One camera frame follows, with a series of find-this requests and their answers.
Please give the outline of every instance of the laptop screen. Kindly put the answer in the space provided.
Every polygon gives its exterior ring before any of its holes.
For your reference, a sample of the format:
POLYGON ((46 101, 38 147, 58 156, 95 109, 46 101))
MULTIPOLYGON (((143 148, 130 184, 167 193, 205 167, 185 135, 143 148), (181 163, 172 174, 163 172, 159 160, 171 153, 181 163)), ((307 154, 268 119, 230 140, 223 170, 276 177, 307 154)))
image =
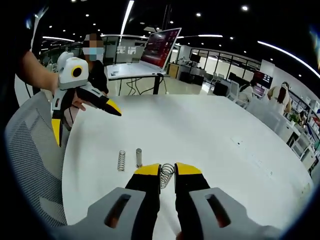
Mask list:
POLYGON ((163 68, 169 58, 181 28, 152 33, 146 42, 140 61, 163 68))

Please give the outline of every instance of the black shirt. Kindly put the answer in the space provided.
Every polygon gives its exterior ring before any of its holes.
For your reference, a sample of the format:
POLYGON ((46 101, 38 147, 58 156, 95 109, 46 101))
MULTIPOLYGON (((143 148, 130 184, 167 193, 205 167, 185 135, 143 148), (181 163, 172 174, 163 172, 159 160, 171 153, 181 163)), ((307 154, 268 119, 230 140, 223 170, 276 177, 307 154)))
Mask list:
POLYGON ((91 72, 89 72, 88 81, 94 88, 108 94, 109 90, 107 88, 107 77, 105 75, 104 65, 101 63, 101 61, 96 60, 93 62, 93 67, 91 72))
POLYGON ((31 48, 31 39, 33 37, 33 26, 27 28, 25 20, 15 19, 14 31, 12 35, 6 35, 5 48, 6 65, 3 69, 4 75, 0 81, 0 102, 4 108, 1 121, 5 126, 13 114, 18 110, 19 104, 15 91, 15 77, 18 72, 20 61, 24 54, 31 48))

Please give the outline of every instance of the yellow circle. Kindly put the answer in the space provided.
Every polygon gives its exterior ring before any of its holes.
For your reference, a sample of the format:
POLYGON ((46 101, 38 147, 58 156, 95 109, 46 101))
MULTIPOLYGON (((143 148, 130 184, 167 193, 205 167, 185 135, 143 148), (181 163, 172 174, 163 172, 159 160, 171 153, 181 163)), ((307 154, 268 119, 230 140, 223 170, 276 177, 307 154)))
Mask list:
POLYGON ((79 76, 74 76, 74 71, 75 71, 76 69, 81 69, 81 73, 82 73, 82 71, 83 71, 82 66, 80 66, 80 65, 75 66, 75 67, 72 69, 72 71, 71 71, 71 76, 72 76, 73 78, 79 77, 79 76))

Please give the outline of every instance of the white round table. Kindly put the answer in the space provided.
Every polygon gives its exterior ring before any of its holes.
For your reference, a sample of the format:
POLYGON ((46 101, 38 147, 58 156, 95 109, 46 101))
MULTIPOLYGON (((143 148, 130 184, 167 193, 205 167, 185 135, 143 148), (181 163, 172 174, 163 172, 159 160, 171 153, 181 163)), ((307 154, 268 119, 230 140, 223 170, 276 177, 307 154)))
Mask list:
MULTIPOLYGON (((199 168, 247 209, 260 225, 287 227, 305 201, 312 180, 293 151, 271 129, 225 97, 137 95, 113 99, 114 116, 87 106, 79 111, 65 151, 62 196, 69 225, 116 187, 125 187, 142 163, 181 162, 199 168), (125 171, 117 170, 126 151, 125 171)), ((174 177, 160 194, 153 239, 174 239, 180 231, 174 177)))

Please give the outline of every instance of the desk leg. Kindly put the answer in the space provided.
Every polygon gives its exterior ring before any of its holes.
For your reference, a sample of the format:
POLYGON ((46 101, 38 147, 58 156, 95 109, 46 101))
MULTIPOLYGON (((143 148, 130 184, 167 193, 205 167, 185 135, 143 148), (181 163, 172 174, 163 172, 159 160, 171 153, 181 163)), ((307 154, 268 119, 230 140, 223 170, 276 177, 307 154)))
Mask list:
POLYGON ((159 85, 160 85, 160 76, 155 76, 155 77, 154 77, 153 94, 158 94, 158 92, 159 92, 159 85))

